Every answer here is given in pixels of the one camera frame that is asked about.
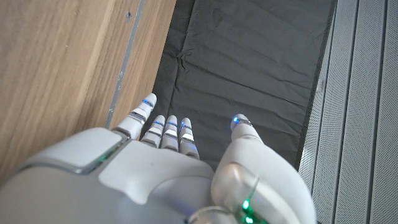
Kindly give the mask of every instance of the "robot finger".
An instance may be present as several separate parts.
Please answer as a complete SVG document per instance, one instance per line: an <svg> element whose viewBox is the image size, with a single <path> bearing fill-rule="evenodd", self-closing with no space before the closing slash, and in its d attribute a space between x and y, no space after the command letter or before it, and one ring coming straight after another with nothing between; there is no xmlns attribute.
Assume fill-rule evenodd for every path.
<svg viewBox="0 0 398 224"><path fill-rule="evenodd" d="M199 159L198 149L193 140L191 121L188 118L184 118L181 121L178 141L180 142L180 152L182 154Z"/></svg>
<svg viewBox="0 0 398 224"><path fill-rule="evenodd" d="M158 148L160 140L162 139L164 122L165 118L162 115L158 115L152 123L152 126L150 126L144 137L142 137L141 142Z"/></svg>
<svg viewBox="0 0 398 224"><path fill-rule="evenodd" d="M243 114L237 114L231 121L231 139L238 138L255 139L263 143L257 131L251 125L250 121Z"/></svg>
<svg viewBox="0 0 398 224"><path fill-rule="evenodd" d="M164 134L162 143L160 144L161 149L171 149L178 152L178 138L177 138L177 118L172 115L167 118L167 122L164 128Z"/></svg>
<svg viewBox="0 0 398 224"><path fill-rule="evenodd" d="M120 131L132 139L137 139L155 104L156 95L153 93L147 95L141 104L130 112L114 130Z"/></svg>

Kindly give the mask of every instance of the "perforated metal surface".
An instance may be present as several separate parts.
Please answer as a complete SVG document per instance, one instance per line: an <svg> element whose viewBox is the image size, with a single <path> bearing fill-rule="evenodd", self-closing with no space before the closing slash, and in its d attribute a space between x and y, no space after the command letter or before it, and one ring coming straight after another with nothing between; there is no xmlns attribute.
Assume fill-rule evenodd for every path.
<svg viewBox="0 0 398 224"><path fill-rule="evenodd" d="M329 67L330 41L333 35L333 21L330 27L328 41L325 47L322 67L319 74L317 91L315 92L310 121L308 123L307 135L304 142L303 154L300 161L298 173L304 180L309 191L312 191L313 175L315 171L315 158L317 156L320 120L323 109L323 97L325 95L327 71Z"/></svg>
<svg viewBox="0 0 398 224"><path fill-rule="evenodd" d="M356 8L356 1L338 1L336 9L322 129L313 185L313 199L317 218L323 224L331 223L334 215Z"/></svg>
<svg viewBox="0 0 398 224"><path fill-rule="evenodd" d="M398 1L387 4L370 223L398 223Z"/></svg>
<svg viewBox="0 0 398 224"><path fill-rule="evenodd" d="M384 29L384 0L361 0L349 83L335 223L366 223Z"/></svg>

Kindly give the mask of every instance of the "robotic hand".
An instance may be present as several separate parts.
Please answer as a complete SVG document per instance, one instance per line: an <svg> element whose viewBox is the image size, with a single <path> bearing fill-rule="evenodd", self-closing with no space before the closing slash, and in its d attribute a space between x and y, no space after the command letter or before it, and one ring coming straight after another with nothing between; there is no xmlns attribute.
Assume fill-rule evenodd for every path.
<svg viewBox="0 0 398 224"><path fill-rule="evenodd" d="M156 117L148 95L116 128L80 132L31 157L0 187L0 223L315 223L296 170L242 114L216 172L191 122Z"/></svg>

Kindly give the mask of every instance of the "black fabric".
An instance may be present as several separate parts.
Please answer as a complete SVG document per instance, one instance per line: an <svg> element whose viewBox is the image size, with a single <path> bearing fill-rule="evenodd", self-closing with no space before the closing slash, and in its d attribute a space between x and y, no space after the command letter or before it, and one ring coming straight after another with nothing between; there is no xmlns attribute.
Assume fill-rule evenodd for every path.
<svg viewBox="0 0 398 224"><path fill-rule="evenodd" d="M292 165L301 157L333 0L177 0L153 92L155 116L191 119L201 160L218 165L245 114Z"/></svg>

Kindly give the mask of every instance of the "wooden wall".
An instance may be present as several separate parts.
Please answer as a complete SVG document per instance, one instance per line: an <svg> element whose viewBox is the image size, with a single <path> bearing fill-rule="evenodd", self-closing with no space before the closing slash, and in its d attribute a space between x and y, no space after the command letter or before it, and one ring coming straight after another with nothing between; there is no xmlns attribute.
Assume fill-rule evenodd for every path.
<svg viewBox="0 0 398 224"><path fill-rule="evenodd" d="M0 1L0 183L47 146L107 117L113 127L152 91L175 1Z"/></svg>

